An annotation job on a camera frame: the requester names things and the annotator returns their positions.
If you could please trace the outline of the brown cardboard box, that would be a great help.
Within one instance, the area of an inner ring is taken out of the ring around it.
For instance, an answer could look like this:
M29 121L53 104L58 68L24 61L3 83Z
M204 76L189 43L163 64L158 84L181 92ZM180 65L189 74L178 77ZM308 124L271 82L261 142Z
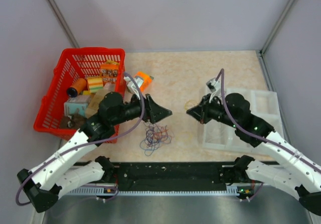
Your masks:
M100 89L95 93L85 110L85 117L87 119L98 112L100 102L108 93L110 93L110 91L107 89Z

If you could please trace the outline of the right aluminium corner post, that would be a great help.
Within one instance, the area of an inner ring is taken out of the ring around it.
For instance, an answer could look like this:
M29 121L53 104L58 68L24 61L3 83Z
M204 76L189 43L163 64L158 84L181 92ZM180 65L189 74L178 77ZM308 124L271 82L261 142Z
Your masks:
M283 8L280 16L278 17L277 21L273 25L270 33L268 34L267 39L265 40L261 50L259 51L260 56L263 58L264 55L267 53L270 45L273 43L275 37L277 36L278 32L281 30L283 24L285 23L287 17L289 16L290 12L293 10L296 2L298 0L288 0L286 2L285 7Z

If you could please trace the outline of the aluminium corner post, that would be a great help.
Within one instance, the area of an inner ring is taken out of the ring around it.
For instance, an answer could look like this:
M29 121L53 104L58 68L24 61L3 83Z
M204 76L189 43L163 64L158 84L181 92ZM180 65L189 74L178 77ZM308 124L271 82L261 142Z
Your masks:
M288 0L286 2L285 7L283 8L280 16L278 17L277 21L273 25L270 33L268 34L267 39L265 40L261 50L259 51L260 56L263 58L264 55L267 53L270 45L273 43L275 37L277 36L278 32L281 30L283 24L285 23L287 17L289 16L290 12L293 10L296 2L298 0Z
M65 20L64 15L62 14L61 10L59 9L57 3L55 0L46 0L50 9L53 12L53 15L55 16L56 20L58 21L59 25L61 26L65 36L67 37L69 43L73 48L79 48L80 45L77 42L74 34L72 33L67 21Z

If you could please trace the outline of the light blue carton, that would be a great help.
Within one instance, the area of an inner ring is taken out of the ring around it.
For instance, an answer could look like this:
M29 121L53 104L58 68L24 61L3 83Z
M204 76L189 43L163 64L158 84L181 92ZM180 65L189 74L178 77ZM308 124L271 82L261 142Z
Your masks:
M90 95L79 95L74 98L69 98L64 103L64 116L79 114L85 116L85 111L91 101Z

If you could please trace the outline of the orange green sponge box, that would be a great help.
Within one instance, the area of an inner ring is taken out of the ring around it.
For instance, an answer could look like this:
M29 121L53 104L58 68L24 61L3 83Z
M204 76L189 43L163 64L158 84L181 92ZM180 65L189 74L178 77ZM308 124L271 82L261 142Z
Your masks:
M139 71L135 76L134 76L135 82L137 83L139 89L141 92L144 92L147 87L152 83L153 77Z

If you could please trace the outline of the white compartment tray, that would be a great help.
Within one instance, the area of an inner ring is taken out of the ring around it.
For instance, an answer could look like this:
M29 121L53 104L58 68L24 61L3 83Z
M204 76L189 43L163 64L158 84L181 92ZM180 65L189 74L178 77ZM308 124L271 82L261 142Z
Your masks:
M225 94L239 93L249 101L251 113L271 124L283 137L283 124L280 116L277 93L266 90L250 90L245 88L227 88ZM246 154L264 153L258 148L241 141L234 133L234 129L217 121L210 121L204 125L202 148L218 151L239 152Z

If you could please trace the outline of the orange cylindrical can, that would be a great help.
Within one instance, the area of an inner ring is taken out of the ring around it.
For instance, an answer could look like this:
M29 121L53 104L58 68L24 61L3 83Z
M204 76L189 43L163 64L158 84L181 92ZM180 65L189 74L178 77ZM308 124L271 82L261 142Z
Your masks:
M67 88L66 93L69 97L77 97L86 88L86 86L86 79L79 78Z

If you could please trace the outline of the red plastic basket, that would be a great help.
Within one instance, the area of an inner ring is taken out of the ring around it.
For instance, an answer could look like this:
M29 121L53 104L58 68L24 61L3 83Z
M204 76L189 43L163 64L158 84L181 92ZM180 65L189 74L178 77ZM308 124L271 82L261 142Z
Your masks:
M120 48L85 47L68 48L63 50L60 59L53 70L54 76L42 98L42 103L34 122L34 130L48 133L64 140L70 139L73 129L60 128L64 116L64 103L68 100L67 88L79 78L99 75L100 65L107 60L119 63L119 74L114 91L125 94L125 51Z

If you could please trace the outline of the orange snack box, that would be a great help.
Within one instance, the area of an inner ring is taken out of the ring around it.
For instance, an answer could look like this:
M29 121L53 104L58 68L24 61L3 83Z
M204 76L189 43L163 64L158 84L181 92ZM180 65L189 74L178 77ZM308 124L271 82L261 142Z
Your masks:
M107 60L104 64L100 65L100 76L103 84L116 83L118 77L119 63Z

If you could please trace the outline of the brown plush toy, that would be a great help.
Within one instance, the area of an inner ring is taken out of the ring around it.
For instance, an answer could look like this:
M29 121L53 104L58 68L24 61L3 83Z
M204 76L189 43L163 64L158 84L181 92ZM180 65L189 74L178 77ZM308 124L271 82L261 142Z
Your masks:
M85 124L86 118L80 114L73 114L68 116L63 116L59 128L60 129L79 129L82 125Z

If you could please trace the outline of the left aluminium corner post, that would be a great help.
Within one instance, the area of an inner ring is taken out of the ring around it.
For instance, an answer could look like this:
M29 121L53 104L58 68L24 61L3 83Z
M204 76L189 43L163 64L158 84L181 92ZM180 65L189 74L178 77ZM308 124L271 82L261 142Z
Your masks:
M50 9L53 12L53 15L55 16L56 20L58 21L59 25L61 26L65 36L67 37L69 43L73 48L79 48L80 45L77 42L74 34L72 33L67 21L65 20L64 15L62 14L61 10L59 9L57 3L55 0L46 0Z

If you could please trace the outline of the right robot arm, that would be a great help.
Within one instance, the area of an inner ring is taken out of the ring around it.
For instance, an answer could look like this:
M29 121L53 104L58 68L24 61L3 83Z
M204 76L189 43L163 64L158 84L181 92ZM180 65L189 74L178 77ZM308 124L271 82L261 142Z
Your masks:
M237 180L266 183L294 197L309 212L320 215L320 165L287 142L271 124L252 114L249 101L241 94L213 99L207 94L186 113L201 124L215 120L233 127L241 141L261 150L283 167L278 170L253 158L241 157L234 169Z

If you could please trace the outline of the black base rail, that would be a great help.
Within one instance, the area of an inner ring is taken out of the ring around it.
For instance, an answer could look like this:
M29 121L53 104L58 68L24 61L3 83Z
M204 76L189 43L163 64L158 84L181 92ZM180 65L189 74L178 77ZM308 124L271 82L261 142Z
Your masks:
M311 195L293 171L271 167L246 155L226 167L217 162L112 163L100 156L63 174L52 190L62 197L91 183L109 186L109 193L182 194L225 191L229 185L250 182L266 183L296 198Z

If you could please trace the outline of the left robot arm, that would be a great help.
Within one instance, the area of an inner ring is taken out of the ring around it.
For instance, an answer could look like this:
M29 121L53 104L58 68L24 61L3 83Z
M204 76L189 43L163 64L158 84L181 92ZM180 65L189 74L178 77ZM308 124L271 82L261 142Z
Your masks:
M98 112L88 118L63 147L38 166L22 169L17 174L19 191L26 194L36 212L42 213L73 189L92 181L110 181L114 171L105 157L80 170L71 170L71 167L102 143L118 139L115 126L133 119L155 124L172 114L155 103L150 94L133 95L130 102L124 102L120 93L108 93L99 103Z

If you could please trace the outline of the yellow green striped sponge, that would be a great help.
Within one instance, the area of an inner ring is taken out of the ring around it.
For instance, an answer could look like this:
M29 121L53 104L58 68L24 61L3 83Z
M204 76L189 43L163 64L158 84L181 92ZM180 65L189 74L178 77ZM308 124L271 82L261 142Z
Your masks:
M90 93L96 93L103 89L103 80L101 76L87 77L87 88Z

